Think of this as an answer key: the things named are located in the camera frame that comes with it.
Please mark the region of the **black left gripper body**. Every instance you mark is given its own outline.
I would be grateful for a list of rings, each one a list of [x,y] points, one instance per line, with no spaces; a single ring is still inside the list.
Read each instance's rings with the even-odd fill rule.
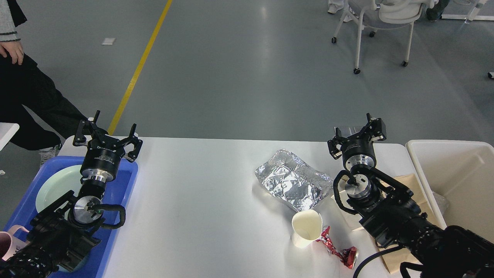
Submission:
[[[110,149],[97,144],[88,144],[80,173],[83,178],[111,182],[117,177],[120,161],[124,156],[125,150],[122,147]]]

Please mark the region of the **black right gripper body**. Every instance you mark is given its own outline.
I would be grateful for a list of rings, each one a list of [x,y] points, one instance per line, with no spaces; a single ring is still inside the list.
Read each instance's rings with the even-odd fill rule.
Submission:
[[[374,168],[377,158],[372,141],[353,139],[341,146],[344,169],[351,171],[356,165]]]

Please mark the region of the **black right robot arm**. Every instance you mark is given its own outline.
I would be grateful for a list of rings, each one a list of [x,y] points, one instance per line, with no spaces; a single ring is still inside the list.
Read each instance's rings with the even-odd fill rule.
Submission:
[[[373,142],[386,139],[385,124],[366,116],[360,132],[343,137],[335,128],[328,141],[331,156],[341,157],[344,166],[333,182],[338,207],[360,215],[360,224],[383,249],[365,259],[354,277],[375,258],[407,248],[420,263],[402,262],[403,278],[410,276],[409,270],[419,271],[422,278],[492,278],[491,242],[458,225],[441,229],[431,224],[412,199],[413,191],[377,169]]]

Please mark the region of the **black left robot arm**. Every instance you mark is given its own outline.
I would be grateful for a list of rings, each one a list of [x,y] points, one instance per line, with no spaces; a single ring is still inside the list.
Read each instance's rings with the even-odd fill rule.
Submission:
[[[73,139],[73,146],[87,148],[79,193],[69,190],[35,215],[28,244],[1,261],[2,278],[46,278],[60,267],[74,271],[100,243],[95,232],[125,224],[125,207],[104,203],[104,192],[117,177],[122,158],[134,162],[143,141],[135,134],[136,124],[127,137],[111,137],[96,125],[99,114],[81,120]]]

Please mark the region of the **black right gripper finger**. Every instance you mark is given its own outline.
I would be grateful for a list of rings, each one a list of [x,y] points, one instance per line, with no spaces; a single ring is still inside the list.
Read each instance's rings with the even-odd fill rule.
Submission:
[[[353,156],[347,147],[348,141],[354,139],[353,135],[353,128],[335,128],[335,136],[328,141],[328,149],[333,159],[343,157],[343,160],[349,160]]]
[[[354,139],[364,141],[385,141],[387,135],[384,121],[380,117],[376,118],[371,116],[370,113],[366,114],[366,118],[366,125],[364,125],[359,132],[354,134]]]

